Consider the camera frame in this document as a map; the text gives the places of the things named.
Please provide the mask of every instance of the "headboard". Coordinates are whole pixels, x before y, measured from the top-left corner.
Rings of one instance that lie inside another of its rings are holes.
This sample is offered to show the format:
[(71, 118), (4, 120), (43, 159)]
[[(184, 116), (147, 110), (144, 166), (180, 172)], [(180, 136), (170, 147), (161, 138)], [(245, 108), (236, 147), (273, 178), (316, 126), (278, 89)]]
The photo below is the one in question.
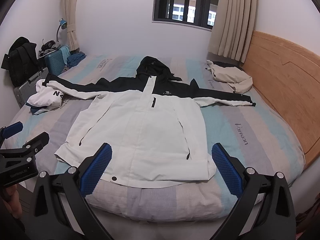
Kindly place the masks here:
[(243, 69), (297, 135), (307, 168), (320, 155), (320, 57), (293, 42), (254, 31)]

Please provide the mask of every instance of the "light blue towel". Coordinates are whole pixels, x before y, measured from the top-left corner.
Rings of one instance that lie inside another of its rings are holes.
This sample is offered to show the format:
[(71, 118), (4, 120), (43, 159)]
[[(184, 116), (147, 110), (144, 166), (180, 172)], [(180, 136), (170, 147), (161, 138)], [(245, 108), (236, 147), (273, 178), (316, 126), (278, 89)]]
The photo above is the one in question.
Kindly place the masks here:
[(66, 65), (68, 57), (70, 56), (70, 49), (69, 49), (69, 47), (67, 45), (65, 45), (65, 46), (62, 46), (60, 48), (60, 50), (62, 52), (62, 57), (63, 57), (64, 64)]

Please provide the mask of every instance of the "striped bed sheet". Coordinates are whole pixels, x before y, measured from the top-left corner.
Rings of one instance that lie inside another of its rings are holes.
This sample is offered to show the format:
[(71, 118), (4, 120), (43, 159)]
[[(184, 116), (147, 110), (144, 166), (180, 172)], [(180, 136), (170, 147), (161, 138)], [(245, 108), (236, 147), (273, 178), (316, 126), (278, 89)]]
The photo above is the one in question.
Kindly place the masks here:
[[(60, 75), (72, 83), (95, 83), (104, 77), (133, 77), (144, 56), (87, 56), (78, 66)], [(205, 61), (185, 58), (158, 58), (183, 82), (194, 78), (199, 87), (231, 92), (223, 82), (212, 79)], [(273, 111), (254, 88), (246, 95), (257, 103), (251, 106), (202, 107), (206, 125), (208, 153), (220, 142), (226, 151), (237, 157), (245, 167), (261, 174), (281, 171), (289, 183), (303, 171), (304, 153), (289, 125)], [(92, 99), (81, 100), (65, 96), (60, 108), (32, 115), (23, 106), (12, 123), (21, 121), (23, 131), (5, 141), (6, 148), (21, 147), (43, 131), (50, 135), (49, 145), (36, 155), (38, 170), (49, 174), (63, 173), (69, 166), (57, 160), (54, 153), (65, 142), (80, 111), (87, 109)], [(231, 195), (217, 170), (209, 181), (142, 189), (125, 187), (100, 180), (93, 194), (86, 197), (91, 205), (135, 220), (179, 221), (211, 220), (226, 216), (237, 198)]]

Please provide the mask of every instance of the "metal bolt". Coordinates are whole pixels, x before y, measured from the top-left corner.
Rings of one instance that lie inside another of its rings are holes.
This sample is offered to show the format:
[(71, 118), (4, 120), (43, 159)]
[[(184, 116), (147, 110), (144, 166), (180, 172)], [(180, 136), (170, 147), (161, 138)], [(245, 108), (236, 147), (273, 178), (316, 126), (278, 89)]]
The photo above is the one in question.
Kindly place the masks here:
[(47, 175), (47, 173), (45, 171), (41, 171), (39, 174), (40, 178), (44, 178)]
[(70, 167), (70, 168), (68, 169), (68, 173), (74, 174), (74, 173), (76, 172), (76, 170), (77, 170), (76, 167)]
[(284, 175), (282, 172), (277, 172), (277, 176), (279, 179), (283, 179), (284, 178)]
[(247, 173), (254, 174), (256, 171), (253, 168), (247, 168)]

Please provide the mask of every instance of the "wall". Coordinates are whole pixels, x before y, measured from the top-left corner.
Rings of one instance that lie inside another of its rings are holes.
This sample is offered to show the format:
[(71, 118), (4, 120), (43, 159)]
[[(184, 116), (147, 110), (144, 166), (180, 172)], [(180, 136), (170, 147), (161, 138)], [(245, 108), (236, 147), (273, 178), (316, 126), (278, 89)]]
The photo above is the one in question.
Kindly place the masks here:
[(210, 30), (152, 22), (154, 0), (78, 0), (76, 29), (87, 54), (205, 58)]
[(320, 55), (320, 13), (311, 0), (258, 0), (255, 30)]
[[(16, 0), (0, 26), (0, 60), (20, 36), (37, 44), (55, 40), (59, 19), (60, 0)], [(0, 127), (8, 125), (19, 111), (13, 86), (6, 70), (0, 69)]]

